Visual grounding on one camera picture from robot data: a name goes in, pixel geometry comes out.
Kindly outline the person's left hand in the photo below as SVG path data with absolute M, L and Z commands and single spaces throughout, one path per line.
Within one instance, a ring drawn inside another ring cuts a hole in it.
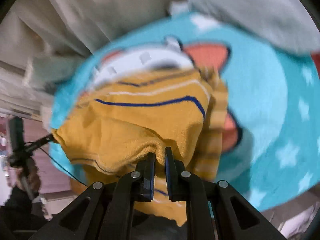
M 33 192 L 33 194 L 37 194 L 41 187 L 41 181 L 37 173 L 38 168 L 33 158 L 29 158 L 27 160 L 27 168 L 29 170 L 29 175 L 27 176 L 27 182 L 28 182 L 29 188 Z M 23 168 L 21 167 L 16 168 L 15 173 L 16 173 L 16 186 L 20 190 L 26 191 L 25 187 L 22 184 L 22 177 L 24 176 Z

